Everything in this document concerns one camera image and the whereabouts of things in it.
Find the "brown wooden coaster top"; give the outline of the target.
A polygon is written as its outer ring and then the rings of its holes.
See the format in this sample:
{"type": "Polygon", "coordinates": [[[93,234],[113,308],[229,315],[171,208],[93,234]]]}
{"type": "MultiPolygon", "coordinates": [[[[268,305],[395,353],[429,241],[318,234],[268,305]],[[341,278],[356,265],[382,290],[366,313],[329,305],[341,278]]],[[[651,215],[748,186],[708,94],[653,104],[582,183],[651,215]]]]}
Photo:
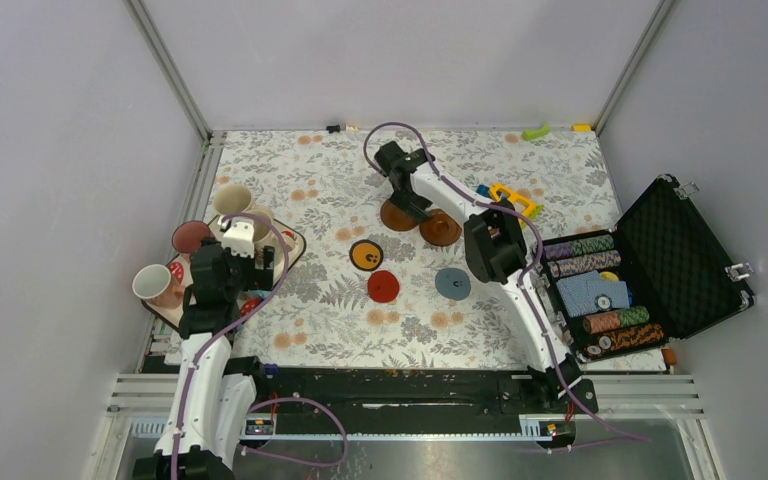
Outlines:
{"type": "Polygon", "coordinates": [[[419,222],[411,215],[398,208],[390,200],[386,200],[379,212],[381,222],[390,230],[396,232],[406,232],[413,230],[419,225],[419,222]]]}

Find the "brown wooden coaster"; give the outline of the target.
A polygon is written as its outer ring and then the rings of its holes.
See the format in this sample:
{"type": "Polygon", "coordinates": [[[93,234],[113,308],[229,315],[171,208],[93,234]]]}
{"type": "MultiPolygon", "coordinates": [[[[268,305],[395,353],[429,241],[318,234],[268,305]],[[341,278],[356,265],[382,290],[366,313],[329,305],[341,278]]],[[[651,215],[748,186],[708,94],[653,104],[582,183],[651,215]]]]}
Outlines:
{"type": "Polygon", "coordinates": [[[422,238],[430,245],[446,247],[457,242],[462,235],[462,226],[441,209],[428,212],[428,217],[419,224],[422,238]]]}
{"type": "Polygon", "coordinates": [[[390,230],[396,232],[406,232],[413,230],[419,225],[419,222],[411,215],[398,208],[390,200],[386,200],[379,212],[381,222],[390,230]]]}

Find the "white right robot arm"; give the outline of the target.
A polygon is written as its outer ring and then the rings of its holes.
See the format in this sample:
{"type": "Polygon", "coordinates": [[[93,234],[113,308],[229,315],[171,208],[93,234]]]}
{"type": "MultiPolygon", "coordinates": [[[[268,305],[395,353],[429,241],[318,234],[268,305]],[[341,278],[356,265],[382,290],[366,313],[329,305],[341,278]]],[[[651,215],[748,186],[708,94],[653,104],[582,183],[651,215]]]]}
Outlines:
{"type": "Polygon", "coordinates": [[[578,411],[593,416],[596,409],[584,403],[588,391],[578,363],[551,328],[529,280],[542,256],[539,233],[534,233],[537,252],[529,254],[519,225],[523,216],[507,201],[491,203],[468,191],[439,169],[425,148],[408,153],[388,142],[365,160],[390,182],[390,200],[407,215],[428,221],[432,218],[428,208],[436,206],[461,226],[466,264],[507,310],[509,328],[525,352],[527,371],[535,381],[537,405],[557,412],[571,402],[578,411]]]}

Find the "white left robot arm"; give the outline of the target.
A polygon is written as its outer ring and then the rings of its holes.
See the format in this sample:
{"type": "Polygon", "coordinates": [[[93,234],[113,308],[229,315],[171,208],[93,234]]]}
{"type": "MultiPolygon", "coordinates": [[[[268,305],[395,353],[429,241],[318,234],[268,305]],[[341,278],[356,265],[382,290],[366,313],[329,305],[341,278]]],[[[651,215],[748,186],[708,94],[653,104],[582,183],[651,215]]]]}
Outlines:
{"type": "Polygon", "coordinates": [[[178,332],[182,363],[164,431],[149,457],[135,461],[134,479],[230,479],[246,410],[269,401],[270,385],[255,370],[226,374],[227,335],[244,319],[240,295],[270,291],[277,279],[275,256],[284,247],[237,253],[205,238],[191,255],[191,283],[182,298],[178,332]]]}

